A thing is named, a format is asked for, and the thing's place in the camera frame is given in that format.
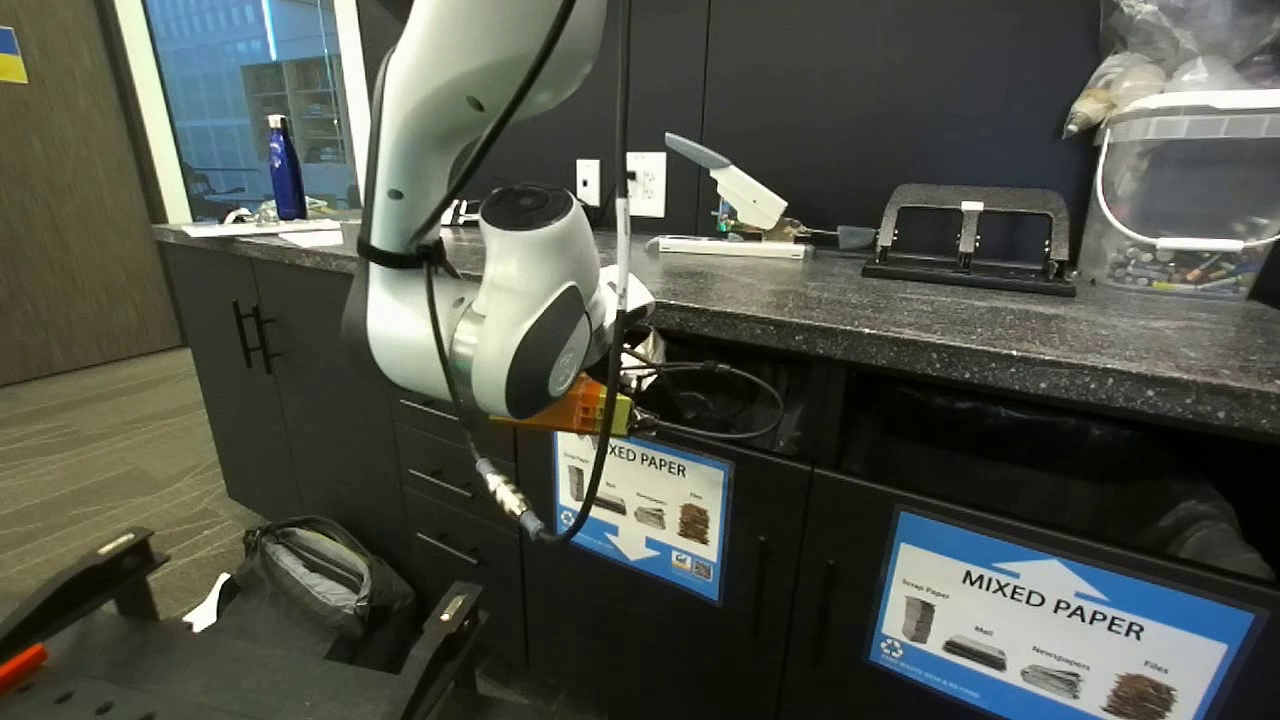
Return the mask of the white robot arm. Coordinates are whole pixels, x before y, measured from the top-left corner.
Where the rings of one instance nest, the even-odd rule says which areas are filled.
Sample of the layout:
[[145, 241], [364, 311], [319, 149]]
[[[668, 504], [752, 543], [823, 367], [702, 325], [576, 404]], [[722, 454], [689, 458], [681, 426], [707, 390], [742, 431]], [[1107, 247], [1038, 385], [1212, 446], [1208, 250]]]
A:
[[496, 189], [445, 215], [514, 119], [598, 68], [610, 0], [411, 0], [379, 68], [364, 179], [364, 339], [386, 381], [527, 420], [599, 355], [612, 302], [568, 189]]

